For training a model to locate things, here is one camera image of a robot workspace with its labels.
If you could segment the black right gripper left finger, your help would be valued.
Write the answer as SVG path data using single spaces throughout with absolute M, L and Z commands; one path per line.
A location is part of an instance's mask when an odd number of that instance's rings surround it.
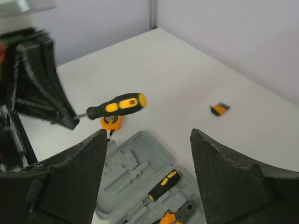
M 100 129 L 48 159 L 1 173 L 1 223 L 91 223 L 107 143 L 107 133 Z

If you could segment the orange black pliers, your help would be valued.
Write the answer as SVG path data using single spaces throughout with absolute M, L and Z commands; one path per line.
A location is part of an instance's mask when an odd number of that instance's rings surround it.
M 176 212 L 166 212 L 165 215 L 154 222 L 155 224 L 185 224 L 194 214 L 198 202 L 189 200 Z

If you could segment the screwdriver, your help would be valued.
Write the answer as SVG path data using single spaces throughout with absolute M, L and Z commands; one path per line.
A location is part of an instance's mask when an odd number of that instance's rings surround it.
M 110 101 L 104 102 L 99 106 L 87 108 L 86 112 L 75 116 L 78 120 L 88 117 L 91 120 L 109 116 L 124 116 L 136 113 L 147 105 L 147 99 L 143 93 L 127 93 L 119 95 Z
M 181 179 L 182 173 L 177 169 L 172 170 L 168 173 L 160 182 L 158 182 L 148 193 L 147 199 L 144 204 L 142 204 L 137 210 L 135 210 L 132 214 L 128 215 L 123 224 L 130 221 L 135 215 L 138 217 L 143 215 L 148 211 L 148 206 L 150 203 L 156 202 L 161 196 L 163 196 L 167 191 L 173 188 L 178 181 Z

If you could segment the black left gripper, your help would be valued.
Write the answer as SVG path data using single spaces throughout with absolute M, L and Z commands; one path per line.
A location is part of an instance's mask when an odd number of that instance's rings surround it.
M 54 42 L 34 28 L 0 35 L 0 171 L 37 162 L 19 113 L 73 130 L 78 122 L 60 83 Z

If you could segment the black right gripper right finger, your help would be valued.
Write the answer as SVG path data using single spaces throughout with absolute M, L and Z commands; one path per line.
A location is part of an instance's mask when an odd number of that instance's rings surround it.
M 252 159 L 199 129 L 190 143 L 207 223 L 298 223 L 298 172 Z

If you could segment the grey plastic tool case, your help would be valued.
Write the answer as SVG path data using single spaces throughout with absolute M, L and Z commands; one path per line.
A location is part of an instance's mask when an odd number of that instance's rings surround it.
M 182 177 L 157 202 L 148 193 L 172 170 Z M 117 145 L 109 141 L 95 214 L 111 224 L 151 224 L 167 211 L 197 201 L 189 224 L 204 224 L 205 214 L 195 175 L 176 165 L 174 156 L 149 132 L 139 131 Z

